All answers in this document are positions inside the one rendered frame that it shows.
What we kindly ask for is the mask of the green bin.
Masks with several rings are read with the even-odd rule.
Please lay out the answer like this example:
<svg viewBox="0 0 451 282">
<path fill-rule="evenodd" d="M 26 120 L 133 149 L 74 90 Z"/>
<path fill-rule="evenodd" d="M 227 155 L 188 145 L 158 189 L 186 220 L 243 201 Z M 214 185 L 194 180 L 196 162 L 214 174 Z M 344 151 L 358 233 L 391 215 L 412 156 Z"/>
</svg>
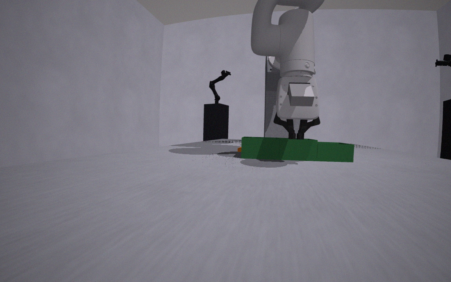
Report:
<svg viewBox="0 0 451 282">
<path fill-rule="evenodd" d="M 315 162 L 353 162 L 354 145 L 314 139 L 242 137 L 244 159 L 282 159 Z"/>
</svg>

